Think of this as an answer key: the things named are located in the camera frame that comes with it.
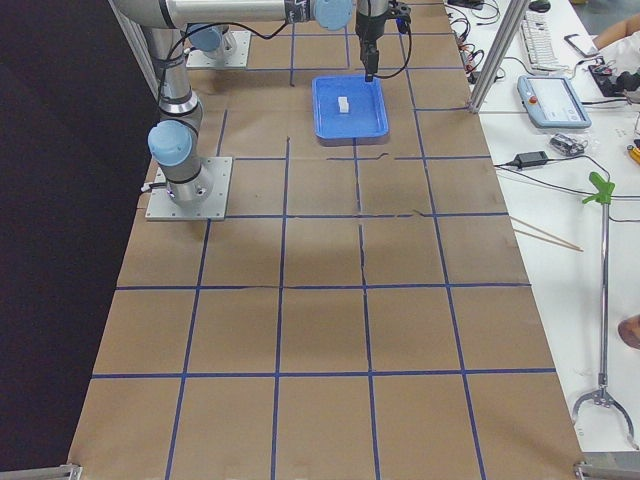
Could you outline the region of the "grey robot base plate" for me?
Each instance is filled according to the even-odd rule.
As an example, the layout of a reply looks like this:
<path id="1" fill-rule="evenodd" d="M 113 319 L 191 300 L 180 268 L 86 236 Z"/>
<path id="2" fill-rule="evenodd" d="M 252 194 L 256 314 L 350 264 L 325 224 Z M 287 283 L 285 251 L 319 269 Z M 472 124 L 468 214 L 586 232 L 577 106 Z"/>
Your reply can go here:
<path id="1" fill-rule="evenodd" d="M 153 188 L 148 200 L 146 219 L 150 221 L 223 221 L 226 216 L 232 157 L 200 158 L 199 175 L 189 183 L 166 180 L 161 168 L 155 182 L 164 186 Z"/>

